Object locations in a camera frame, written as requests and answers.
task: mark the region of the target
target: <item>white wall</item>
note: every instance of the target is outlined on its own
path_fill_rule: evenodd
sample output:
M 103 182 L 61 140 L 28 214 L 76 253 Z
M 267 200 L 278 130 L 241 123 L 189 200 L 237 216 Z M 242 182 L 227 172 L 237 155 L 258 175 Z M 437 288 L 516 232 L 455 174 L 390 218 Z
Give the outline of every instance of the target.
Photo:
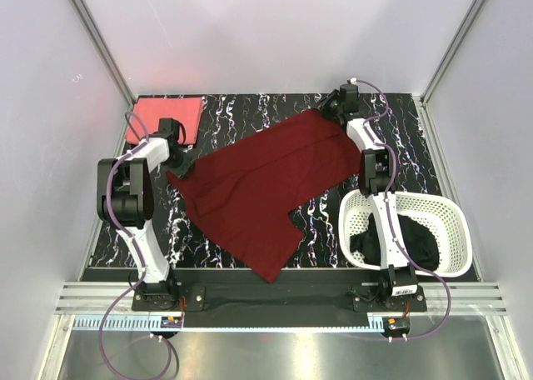
M 531 0 L 489 0 L 430 110 L 483 273 L 500 284 L 533 373 L 531 45 Z
M 125 102 L 68 0 L 0 0 L 0 371 L 36 378 Z
M 86 0 L 135 93 L 421 93 L 472 0 Z

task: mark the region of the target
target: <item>red towel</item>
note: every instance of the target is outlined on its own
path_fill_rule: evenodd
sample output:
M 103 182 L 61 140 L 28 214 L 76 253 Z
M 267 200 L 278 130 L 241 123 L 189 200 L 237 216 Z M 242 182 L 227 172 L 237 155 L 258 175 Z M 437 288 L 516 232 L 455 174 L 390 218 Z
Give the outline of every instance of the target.
M 178 140 L 180 144 L 194 144 L 197 141 L 198 126 L 202 115 L 201 98 L 139 98 L 133 112 L 146 125 L 149 134 L 157 131 L 160 118 L 172 118 L 179 121 L 185 127 L 187 133 L 187 137 L 183 140 L 183 134 L 180 130 Z M 131 122 L 137 134 L 142 137 L 142 127 L 139 122 L 135 119 L 132 119 Z M 137 144 L 139 142 L 131 128 L 126 132 L 126 142 L 129 144 Z
M 271 283 L 302 239 L 288 213 L 356 173 L 360 158 L 338 125 L 308 110 L 167 180 L 208 238 Z

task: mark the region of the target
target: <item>white laundry basket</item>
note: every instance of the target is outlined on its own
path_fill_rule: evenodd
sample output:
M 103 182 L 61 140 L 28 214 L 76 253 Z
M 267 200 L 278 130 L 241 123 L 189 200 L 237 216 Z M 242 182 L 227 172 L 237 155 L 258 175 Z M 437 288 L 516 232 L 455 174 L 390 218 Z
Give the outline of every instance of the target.
M 409 216 L 430 229 L 439 246 L 440 264 L 436 274 L 444 278 L 455 278 L 464 274 L 472 264 L 472 243 L 466 225 L 465 215 L 459 207 L 444 197 L 396 192 L 398 214 Z M 350 252 L 350 236 L 368 229 L 371 206 L 359 190 L 349 192 L 341 203 L 339 213 L 339 241 L 344 256 L 352 265 L 380 270 L 379 266 L 363 262 L 359 252 Z M 428 276 L 416 271 L 416 274 Z

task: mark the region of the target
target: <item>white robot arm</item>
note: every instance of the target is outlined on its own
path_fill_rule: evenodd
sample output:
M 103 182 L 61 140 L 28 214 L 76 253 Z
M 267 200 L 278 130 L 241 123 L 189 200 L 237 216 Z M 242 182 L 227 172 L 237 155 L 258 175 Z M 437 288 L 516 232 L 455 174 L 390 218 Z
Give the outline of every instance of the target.
M 141 140 L 134 151 L 128 151 L 122 157 L 102 159 L 98 163 L 98 216 L 116 228 L 133 256 L 139 278 L 143 278 L 135 290 L 133 310 L 152 310 L 152 305 L 159 308 L 160 304 L 172 305 L 178 299 L 173 271 L 159 248 L 153 230 L 155 204 L 150 173 L 162 163 L 177 168 L 175 172 L 183 175 L 191 168 L 192 161 L 182 154 L 177 144 L 180 128 L 182 125 L 176 120 L 161 119 L 158 131 Z M 111 220 L 106 203 L 107 179 L 113 165 L 125 156 L 128 158 L 124 159 L 112 177 L 111 207 L 117 220 Z M 114 225 L 116 221 L 124 228 L 117 228 Z
M 368 119 L 359 114 L 359 90 L 356 79 L 340 86 L 319 103 L 321 115 L 346 130 L 361 151 L 359 188 L 367 197 L 376 221 L 381 250 L 381 272 L 387 297 L 415 294 L 418 282 L 415 270 L 400 251 L 405 245 L 396 213 L 394 188 L 388 190 L 393 177 L 389 150 L 374 133 Z

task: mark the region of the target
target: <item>stainless steel floor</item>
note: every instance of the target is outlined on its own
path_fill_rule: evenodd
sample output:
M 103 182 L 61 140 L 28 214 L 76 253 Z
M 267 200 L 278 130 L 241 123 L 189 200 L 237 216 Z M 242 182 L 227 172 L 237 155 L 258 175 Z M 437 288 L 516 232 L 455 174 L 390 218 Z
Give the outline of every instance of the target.
M 434 326 L 414 317 L 422 333 Z M 124 348 L 139 332 L 106 332 L 112 363 L 133 378 L 151 378 L 167 360 L 153 340 Z M 435 336 L 389 344 L 373 334 L 189 333 L 171 339 L 179 356 L 165 379 L 502 379 L 482 317 L 452 317 Z M 95 332 L 72 333 L 61 379 L 114 379 L 103 365 Z

